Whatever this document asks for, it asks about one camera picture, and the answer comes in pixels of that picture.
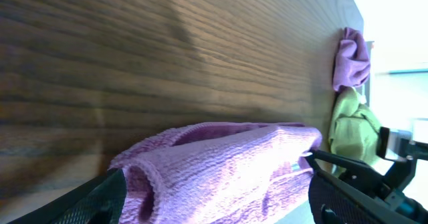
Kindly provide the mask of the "pink purple cloth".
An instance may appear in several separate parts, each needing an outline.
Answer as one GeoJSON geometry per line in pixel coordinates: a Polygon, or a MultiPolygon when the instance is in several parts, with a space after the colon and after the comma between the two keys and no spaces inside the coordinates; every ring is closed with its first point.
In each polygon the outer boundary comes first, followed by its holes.
{"type": "Polygon", "coordinates": [[[205,122],[165,130],[116,156],[121,223],[275,223],[307,200],[305,160],[321,133],[296,123],[205,122]]]}

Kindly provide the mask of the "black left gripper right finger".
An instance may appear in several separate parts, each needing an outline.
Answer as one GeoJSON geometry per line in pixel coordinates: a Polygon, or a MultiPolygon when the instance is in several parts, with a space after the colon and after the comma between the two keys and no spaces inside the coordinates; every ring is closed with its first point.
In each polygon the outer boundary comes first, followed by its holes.
{"type": "Polygon", "coordinates": [[[316,173],[310,181],[309,204],[316,224],[406,224],[415,221],[393,212],[371,198],[358,194],[357,190],[316,173]]]}

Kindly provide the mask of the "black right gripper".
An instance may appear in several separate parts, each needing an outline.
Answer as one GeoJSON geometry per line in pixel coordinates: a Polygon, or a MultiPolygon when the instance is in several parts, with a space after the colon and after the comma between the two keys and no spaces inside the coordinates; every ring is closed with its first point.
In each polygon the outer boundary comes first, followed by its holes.
{"type": "Polygon", "coordinates": [[[339,179],[363,194],[358,206],[378,223],[427,223],[427,210],[403,192],[415,176],[416,160],[396,162],[385,175],[361,160],[312,149],[306,161],[314,170],[320,169],[316,160],[345,169],[339,179]]]}

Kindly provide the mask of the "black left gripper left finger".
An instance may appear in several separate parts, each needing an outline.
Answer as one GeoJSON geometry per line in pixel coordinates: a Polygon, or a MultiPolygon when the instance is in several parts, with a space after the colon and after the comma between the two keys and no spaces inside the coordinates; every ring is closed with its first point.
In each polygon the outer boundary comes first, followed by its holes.
{"type": "Polygon", "coordinates": [[[126,198],[120,169],[110,169],[8,224],[118,224],[126,198]]]}

